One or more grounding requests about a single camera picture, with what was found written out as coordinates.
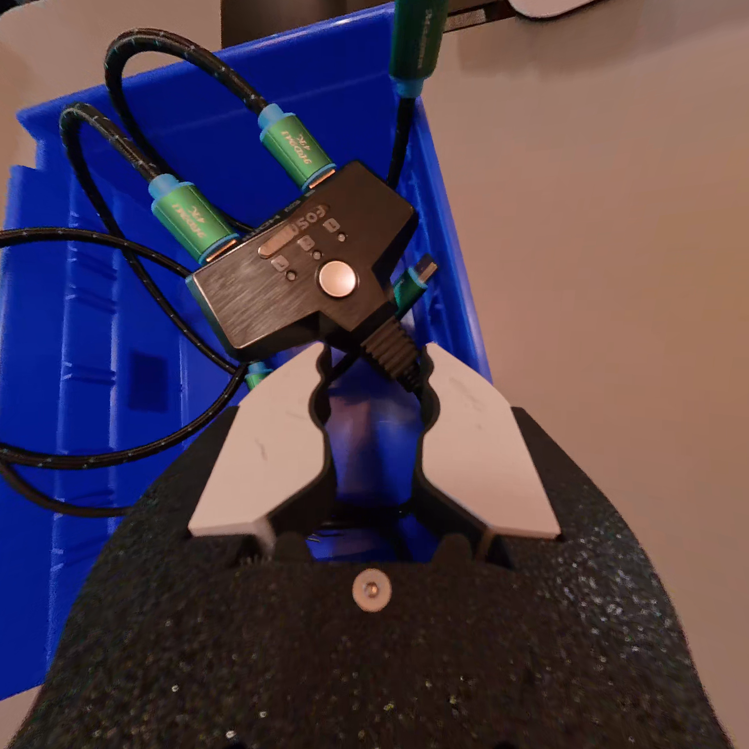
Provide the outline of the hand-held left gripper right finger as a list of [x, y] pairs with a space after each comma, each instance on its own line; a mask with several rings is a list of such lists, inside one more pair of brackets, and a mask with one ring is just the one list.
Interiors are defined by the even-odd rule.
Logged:
[[439, 537], [461, 535], [473, 557], [501, 538], [552, 541], [562, 530], [509, 402], [436, 342], [422, 354], [422, 431], [411, 500]]

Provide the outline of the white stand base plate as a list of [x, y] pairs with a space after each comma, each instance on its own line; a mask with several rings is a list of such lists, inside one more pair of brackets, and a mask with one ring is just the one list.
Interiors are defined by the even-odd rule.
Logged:
[[595, 4], [596, 1], [507, 1], [519, 17], [534, 22], [557, 20]]

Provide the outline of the blue plastic bin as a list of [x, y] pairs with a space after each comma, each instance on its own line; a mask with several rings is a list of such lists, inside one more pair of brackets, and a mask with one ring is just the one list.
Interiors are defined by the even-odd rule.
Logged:
[[[396, 126], [388, 76], [392, 3], [219, 51], [271, 102], [296, 114], [338, 166], [361, 160], [387, 175]], [[192, 65], [125, 79], [151, 143], [217, 207], [258, 226], [299, 190], [259, 140], [257, 117]], [[5, 226], [103, 229], [59, 137], [69, 102], [117, 121], [103, 85], [18, 114], [37, 145], [33, 168], [9, 172]], [[128, 239], [195, 267], [151, 213], [145, 181], [89, 126], [82, 145]], [[436, 278], [405, 323], [492, 381], [440, 164], [419, 103], [399, 192], [419, 227], [405, 267], [425, 252]], [[2, 250], [2, 441], [43, 453], [105, 453], [163, 438], [199, 416], [230, 374], [201, 354], [117, 250], [47, 242]], [[336, 384], [330, 426], [341, 499], [405, 501], [416, 401], [364, 362]], [[112, 509], [136, 502], [190, 440], [106, 469], [17, 469], [50, 497]], [[54, 514], [2, 479], [2, 700], [44, 681], [70, 608], [119, 518]]]

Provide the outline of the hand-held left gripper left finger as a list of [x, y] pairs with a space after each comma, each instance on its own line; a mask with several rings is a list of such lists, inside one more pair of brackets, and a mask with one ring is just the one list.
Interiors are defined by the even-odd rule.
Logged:
[[188, 523], [195, 538], [253, 538], [272, 555], [288, 532], [307, 538], [332, 512], [336, 471], [324, 380], [331, 351], [315, 342], [239, 403]]

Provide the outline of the black metal switch box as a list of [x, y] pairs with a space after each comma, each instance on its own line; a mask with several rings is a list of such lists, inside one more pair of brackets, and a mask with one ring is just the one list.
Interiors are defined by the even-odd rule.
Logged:
[[356, 351], [396, 315], [390, 279], [418, 223], [407, 199], [353, 161], [185, 283], [239, 362], [316, 341]]

